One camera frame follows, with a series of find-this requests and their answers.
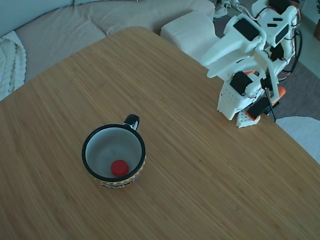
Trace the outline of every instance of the red ball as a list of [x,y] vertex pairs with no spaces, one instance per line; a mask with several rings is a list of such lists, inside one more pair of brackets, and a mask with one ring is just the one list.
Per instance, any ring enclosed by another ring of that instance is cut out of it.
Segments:
[[111,165],[111,172],[116,177],[120,178],[128,174],[128,164],[123,160],[116,160]]

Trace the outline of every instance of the white robot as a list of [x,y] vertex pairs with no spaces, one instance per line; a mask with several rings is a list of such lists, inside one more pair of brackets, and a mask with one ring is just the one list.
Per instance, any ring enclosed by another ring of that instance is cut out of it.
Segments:
[[233,17],[225,36],[199,62],[208,68],[208,78],[224,80],[217,109],[228,120],[238,113],[237,126],[241,128],[257,124],[265,111],[273,113],[272,106],[285,94],[284,88],[278,87],[277,76],[293,56],[297,61],[294,38],[301,16],[287,0],[258,0],[252,5],[255,17],[242,5],[239,10],[248,14]]

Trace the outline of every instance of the white knitted throw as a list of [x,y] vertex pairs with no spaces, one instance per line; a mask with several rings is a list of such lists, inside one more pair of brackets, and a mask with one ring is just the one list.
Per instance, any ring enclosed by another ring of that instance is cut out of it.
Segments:
[[0,101],[25,83],[26,50],[15,31],[0,37]]

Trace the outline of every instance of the beige sofa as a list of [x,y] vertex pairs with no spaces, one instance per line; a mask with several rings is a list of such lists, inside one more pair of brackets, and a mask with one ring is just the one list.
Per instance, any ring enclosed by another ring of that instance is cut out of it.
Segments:
[[213,18],[215,6],[209,0],[108,0],[80,5],[73,5],[73,0],[8,0],[0,3],[0,37],[12,30],[18,34],[27,52],[27,82],[122,29],[142,26],[160,33],[163,25],[191,11]]

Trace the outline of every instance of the black mug rim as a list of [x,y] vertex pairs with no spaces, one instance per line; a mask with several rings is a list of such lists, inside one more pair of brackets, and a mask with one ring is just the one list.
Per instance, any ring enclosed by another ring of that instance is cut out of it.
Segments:
[[[141,145],[141,158],[139,163],[137,164],[137,166],[131,171],[129,172],[127,175],[122,176],[122,177],[105,177],[105,176],[101,176],[97,173],[95,173],[88,165],[87,162],[87,158],[86,158],[86,150],[87,150],[87,146],[89,141],[92,139],[92,137],[94,135],[96,135],[98,132],[100,132],[101,130],[104,129],[109,129],[109,128],[120,128],[120,129],[125,129],[128,130],[129,132],[133,133],[135,135],[135,137],[139,140],[140,145]],[[94,176],[96,179],[105,181],[105,182],[111,182],[111,183],[115,183],[115,182],[121,182],[124,180],[127,180],[128,178],[132,177],[134,174],[136,174],[138,172],[138,170],[142,167],[144,161],[146,158],[146,147],[145,147],[145,143],[142,139],[142,137],[140,136],[139,133],[137,133],[137,131],[135,131],[134,129],[132,129],[129,125],[127,124],[108,124],[108,125],[104,125],[104,126],[100,126],[98,127],[96,130],[94,130],[93,132],[91,132],[89,134],[89,136],[85,139],[83,146],[82,146],[82,161],[83,164],[86,168],[86,170],[92,175]]]

